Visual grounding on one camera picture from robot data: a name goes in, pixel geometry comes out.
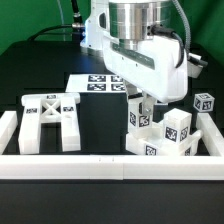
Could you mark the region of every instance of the metal cylinder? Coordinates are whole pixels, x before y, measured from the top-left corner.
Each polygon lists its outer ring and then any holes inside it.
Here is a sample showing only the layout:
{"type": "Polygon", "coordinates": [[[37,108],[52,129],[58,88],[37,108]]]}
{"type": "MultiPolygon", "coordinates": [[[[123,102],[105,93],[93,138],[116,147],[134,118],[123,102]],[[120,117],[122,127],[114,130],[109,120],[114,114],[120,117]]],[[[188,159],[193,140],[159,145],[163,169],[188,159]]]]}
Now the metal cylinder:
{"type": "Polygon", "coordinates": [[[129,42],[130,47],[133,48],[133,42],[150,39],[149,26],[169,25],[170,3],[170,0],[132,4],[110,2],[110,35],[121,39],[126,49],[129,49],[129,42]]]}

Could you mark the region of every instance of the black table surface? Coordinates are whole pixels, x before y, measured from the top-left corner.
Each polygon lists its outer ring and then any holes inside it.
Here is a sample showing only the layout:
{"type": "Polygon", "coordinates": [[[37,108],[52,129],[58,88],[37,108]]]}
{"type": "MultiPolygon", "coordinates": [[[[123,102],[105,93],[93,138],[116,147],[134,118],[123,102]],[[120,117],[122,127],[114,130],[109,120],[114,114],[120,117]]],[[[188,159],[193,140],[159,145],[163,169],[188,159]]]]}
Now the black table surface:
{"type": "MultiPolygon", "coordinates": [[[[184,100],[155,107],[154,120],[179,108],[197,111],[194,94],[215,97],[210,113],[223,134],[223,67],[203,48],[194,53],[209,62],[198,79],[189,78],[184,100]]],[[[70,74],[110,74],[103,59],[80,52],[72,42],[18,42],[0,56],[0,116],[16,110],[19,125],[5,155],[19,156],[18,134],[22,120],[21,96],[64,93],[70,74]]],[[[127,102],[122,94],[81,94],[78,106],[81,152],[63,153],[60,125],[42,125],[40,154],[128,154],[127,102]]],[[[200,142],[199,155],[207,155],[200,142]]],[[[223,181],[81,181],[0,180],[1,223],[223,223],[223,181]]]]}

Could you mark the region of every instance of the white cube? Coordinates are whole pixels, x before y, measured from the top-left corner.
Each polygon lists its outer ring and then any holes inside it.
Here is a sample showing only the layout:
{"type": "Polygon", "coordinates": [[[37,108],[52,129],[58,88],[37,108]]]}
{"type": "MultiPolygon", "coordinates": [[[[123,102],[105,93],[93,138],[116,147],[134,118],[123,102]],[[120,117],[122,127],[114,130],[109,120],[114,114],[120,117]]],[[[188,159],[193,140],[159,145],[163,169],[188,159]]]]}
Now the white cube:
{"type": "Polygon", "coordinates": [[[199,112],[213,111],[215,98],[208,93],[195,94],[194,108],[199,112]]]}
{"type": "Polygon", "coordinates": [[[188,112],[173,109],[164,114],[164,139],[176,144],[187,140],[190,132],[192,115],[188,112]]]}

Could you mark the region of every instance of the white h-shaped block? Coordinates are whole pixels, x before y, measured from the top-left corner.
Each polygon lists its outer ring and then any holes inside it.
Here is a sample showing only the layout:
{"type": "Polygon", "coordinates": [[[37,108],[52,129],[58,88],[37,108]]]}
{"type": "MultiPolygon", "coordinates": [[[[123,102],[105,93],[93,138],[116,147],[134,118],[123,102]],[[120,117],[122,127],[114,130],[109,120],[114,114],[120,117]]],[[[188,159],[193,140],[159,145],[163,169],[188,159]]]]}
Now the white h-shaped block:
{"type": "Polygon", "coordinates": [[[61,122],[63,151],[80,150],[77,103],[80,103],[78,93],[23,96],[22,105],[25,108],[19,134],[20,153],[39,153],[41,124],[56,122],[61,122]],[[61,113],[57,111],[58,107],[61,107],[61,113]]]}

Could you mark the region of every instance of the white wall segment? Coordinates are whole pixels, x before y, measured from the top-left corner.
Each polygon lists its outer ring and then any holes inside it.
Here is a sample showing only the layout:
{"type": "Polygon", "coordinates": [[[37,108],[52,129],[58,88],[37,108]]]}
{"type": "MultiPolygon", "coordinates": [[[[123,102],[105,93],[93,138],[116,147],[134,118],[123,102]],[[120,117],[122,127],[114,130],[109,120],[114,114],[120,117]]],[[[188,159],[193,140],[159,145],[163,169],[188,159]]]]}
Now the white wall segment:
{"type": "Polygon", "coordinates": [[[198,113],[196,127],[203,131],[203,142],[211,156],[224,156],[224,139],[208,113],[198,113]]]}
{"type": "Polygon", "coordinates": [[[210,156],[1,156],[0,179],[224,180],[224,160],[210,156]]]}
{"type": "Polygon", "coordinates": [[[2,154],[18,125],[16,111],[5,111],[0,119],[0,154],[2,154]]]}

